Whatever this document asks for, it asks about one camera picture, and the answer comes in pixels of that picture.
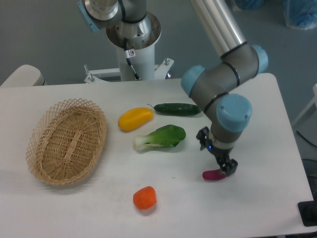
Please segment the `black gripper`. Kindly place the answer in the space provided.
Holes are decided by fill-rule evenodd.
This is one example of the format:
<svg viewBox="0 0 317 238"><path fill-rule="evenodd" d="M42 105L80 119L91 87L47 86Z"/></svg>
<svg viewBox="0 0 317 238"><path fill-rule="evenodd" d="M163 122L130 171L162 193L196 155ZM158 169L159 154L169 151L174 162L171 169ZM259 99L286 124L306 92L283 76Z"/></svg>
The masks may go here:
<svg viewBox="0 0 317 238"><path fill-rule="evenodd" d="M216 158L216 161L223 173L227 177L236 172L238 162L230 159L230 152L234 147L234 143L224 143L214 137L208 127L204 127L198 131L196 138L200 143L200 150L207 149Z"/></svg>

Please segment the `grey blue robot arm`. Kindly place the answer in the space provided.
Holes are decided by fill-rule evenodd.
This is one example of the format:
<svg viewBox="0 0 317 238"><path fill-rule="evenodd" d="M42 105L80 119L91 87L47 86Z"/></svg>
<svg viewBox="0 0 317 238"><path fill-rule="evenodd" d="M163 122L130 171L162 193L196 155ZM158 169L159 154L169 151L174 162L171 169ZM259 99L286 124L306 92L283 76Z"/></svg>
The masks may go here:
<svg viewBox="0 0 317 238"><path fill-rule="evenodd" d="M248 125L252 107L248 99L232 90L263 72L266 52L250 46L223 0L191 2L221 63L210 70L197 65L181 78L186 94L211 120L197 134L202 149L215 156L218 172L206 171L203 178L230 176L237 162L229 154ZM78 7L93 32L105 29L116 48L122 81L164 79L167 70L155 67L155 44L161 35L158 19L147 11L144 0L81 0Z"/></svg>

